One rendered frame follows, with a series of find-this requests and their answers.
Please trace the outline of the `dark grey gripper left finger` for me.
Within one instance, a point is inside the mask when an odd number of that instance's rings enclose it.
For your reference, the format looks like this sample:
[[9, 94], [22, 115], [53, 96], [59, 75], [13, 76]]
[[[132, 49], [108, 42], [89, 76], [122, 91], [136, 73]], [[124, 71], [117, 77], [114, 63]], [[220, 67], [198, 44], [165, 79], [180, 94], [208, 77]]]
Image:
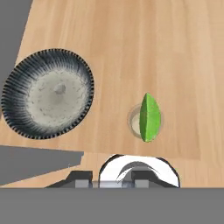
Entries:
[[48, 188], [92, 188], [92, 179], [92, 171], [71, 171], [65, 179], [49, 185]]

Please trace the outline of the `black ribbed grey bowl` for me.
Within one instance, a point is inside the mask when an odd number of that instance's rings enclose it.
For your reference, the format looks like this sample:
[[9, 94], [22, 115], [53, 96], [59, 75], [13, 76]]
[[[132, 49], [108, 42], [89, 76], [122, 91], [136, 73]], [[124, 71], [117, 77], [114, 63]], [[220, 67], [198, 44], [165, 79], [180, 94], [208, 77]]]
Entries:
[[[66, 92], [53, 89], [64, 83]], [[95, 81], [87, 62], [59, 48], [35, 52], [12, 70], [3, 85], [3, 118], [19, 135], [50, 139], [67, 133], [85, 118]]]

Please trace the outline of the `white and black round object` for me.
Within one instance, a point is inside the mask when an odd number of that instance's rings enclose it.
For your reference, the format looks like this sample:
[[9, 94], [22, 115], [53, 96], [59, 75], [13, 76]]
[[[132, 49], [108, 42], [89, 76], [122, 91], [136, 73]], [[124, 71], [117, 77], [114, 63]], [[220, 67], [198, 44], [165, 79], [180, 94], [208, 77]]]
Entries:
[[180, 188], [179, 175], [171, 164], [161, 157], [113, 155], [99, 171], [100, 188], [135, 188], [132, 185], [133, 171], [153, 171], [170, 188]]

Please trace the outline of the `clear glass of lemonade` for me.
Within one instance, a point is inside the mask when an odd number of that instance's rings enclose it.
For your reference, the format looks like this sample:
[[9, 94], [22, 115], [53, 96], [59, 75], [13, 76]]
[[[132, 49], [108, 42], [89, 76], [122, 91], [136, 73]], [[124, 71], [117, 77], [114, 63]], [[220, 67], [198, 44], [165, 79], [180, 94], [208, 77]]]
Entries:
[[139, 129], [140, 108], [141, 108], [141, 104], [138, 104], [129, 112], [128, 125], [129, 125], [130, 132], [135, 137], [143, 140], [141, 138], [140, 129]]

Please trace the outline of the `green citrus wedge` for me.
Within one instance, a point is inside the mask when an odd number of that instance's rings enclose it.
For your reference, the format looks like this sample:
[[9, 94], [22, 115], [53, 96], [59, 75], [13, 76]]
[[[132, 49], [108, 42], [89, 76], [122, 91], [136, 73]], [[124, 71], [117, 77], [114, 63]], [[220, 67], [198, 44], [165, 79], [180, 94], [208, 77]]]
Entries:
[[144, 142], [148, 143], [156, 138], [161, 125], [161, 113], [156, 100], [146, 93], [140, 108], [139, 129]]

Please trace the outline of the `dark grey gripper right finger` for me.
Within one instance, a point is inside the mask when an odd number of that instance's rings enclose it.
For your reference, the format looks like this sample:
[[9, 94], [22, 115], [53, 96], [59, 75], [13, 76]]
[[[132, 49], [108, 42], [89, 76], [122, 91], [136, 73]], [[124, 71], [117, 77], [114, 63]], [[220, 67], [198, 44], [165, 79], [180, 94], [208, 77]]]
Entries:
[[153, 171], [133, 171], [131, 180], [135, 188], [167, 187]]

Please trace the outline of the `small grey ice cube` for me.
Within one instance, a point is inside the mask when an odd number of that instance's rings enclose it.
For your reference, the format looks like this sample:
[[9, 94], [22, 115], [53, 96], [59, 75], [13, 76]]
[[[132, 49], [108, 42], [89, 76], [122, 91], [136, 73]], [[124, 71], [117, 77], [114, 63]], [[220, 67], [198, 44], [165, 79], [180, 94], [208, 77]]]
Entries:
[[60, 83], [57, 84], [53, 91], [57, 94], [57, 95], [62, 95], [66, 92], [66, 85], [64, 83]]

